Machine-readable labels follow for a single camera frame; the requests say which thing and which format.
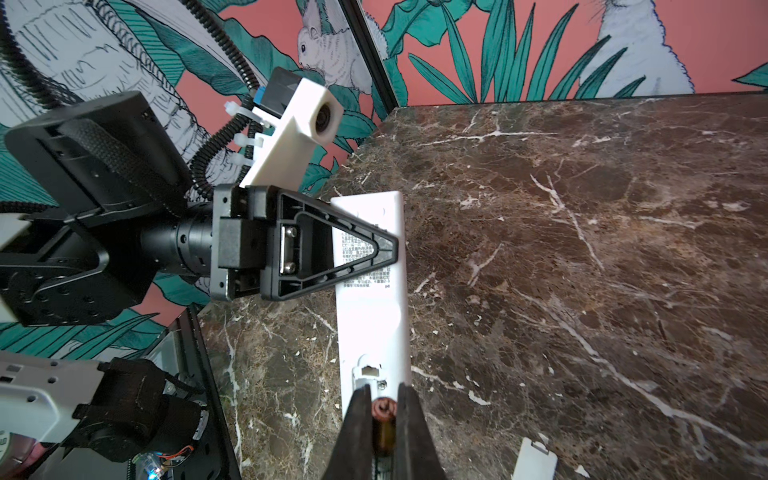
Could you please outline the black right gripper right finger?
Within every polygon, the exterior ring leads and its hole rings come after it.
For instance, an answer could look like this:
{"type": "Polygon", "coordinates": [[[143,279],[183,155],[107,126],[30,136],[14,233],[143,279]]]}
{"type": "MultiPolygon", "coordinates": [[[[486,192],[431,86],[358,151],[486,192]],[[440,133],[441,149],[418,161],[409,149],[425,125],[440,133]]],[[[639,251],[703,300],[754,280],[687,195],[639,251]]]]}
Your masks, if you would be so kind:
{"type": "Polygon", "coordinates": [[[398,388],[393,479],[446,480],[415,389],[398,388]]]}

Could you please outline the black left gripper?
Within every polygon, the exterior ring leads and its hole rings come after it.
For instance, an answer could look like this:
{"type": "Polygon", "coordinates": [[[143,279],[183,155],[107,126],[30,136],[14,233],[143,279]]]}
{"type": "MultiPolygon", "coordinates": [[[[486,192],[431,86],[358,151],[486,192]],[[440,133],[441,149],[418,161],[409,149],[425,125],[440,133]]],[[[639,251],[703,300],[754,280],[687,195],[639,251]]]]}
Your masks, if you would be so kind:
{"type": "Polygon", "coordinates": [[[214,300],[292,300],[398,261],[395,234],[297,192],[220,185],[212,207],[214,300]]]}

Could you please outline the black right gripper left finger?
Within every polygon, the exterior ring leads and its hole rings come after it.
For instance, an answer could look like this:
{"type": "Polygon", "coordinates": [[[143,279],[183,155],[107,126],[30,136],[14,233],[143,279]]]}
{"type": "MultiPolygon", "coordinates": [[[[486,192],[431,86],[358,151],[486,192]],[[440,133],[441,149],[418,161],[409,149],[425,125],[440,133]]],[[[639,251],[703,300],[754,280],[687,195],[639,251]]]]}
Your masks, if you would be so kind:
{"type": "Polygon", "coordinates": [[[372,399],[370,387],[365,385],[353,392],[322,479],[371,480],[372,477],[372,399]]]}

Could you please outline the white battery cover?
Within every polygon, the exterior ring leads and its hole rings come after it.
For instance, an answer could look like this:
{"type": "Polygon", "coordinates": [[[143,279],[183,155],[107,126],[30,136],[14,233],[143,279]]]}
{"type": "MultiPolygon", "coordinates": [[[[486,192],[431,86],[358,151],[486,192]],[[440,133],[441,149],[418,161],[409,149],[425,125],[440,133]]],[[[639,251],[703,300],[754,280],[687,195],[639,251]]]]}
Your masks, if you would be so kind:
{"type": "Polygon", "coordinates": [[[512,480],[553,480],[558,456],[540,443],[524,437],[518,453],[512,480]]]}

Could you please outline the gold AA battery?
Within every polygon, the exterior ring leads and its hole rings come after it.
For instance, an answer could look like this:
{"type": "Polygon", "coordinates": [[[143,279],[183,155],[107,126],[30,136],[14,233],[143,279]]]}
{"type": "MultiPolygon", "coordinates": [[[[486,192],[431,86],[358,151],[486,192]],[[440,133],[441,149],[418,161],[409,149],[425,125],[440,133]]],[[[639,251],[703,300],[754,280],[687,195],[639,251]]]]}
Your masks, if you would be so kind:
{"type": "Polygon", "coordinates": [[[390,456],[395,450],[397,402],[389,397],[372,402],[372,445],[378,457],[390,456]]]}

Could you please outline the white remote control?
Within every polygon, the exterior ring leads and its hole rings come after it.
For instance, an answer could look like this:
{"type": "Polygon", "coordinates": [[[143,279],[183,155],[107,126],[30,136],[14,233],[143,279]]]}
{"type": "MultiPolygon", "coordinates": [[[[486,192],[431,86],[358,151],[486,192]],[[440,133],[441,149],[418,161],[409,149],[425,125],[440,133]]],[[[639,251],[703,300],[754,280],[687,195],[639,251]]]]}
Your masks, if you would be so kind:
{"type": "MultiPolygon", "coordinates": [[[[410,322],[404,254],[403,196],[396,191],[337,197],[333,206],[393,233],[398,261],[336,287],[336,319],[343,419],[353,392],[370,387],[372,402],[397,402],[401,383],[411,385],[410,322]]],[[[372,479],[393,479],[394,452],[373,451],[372,479]]]]}

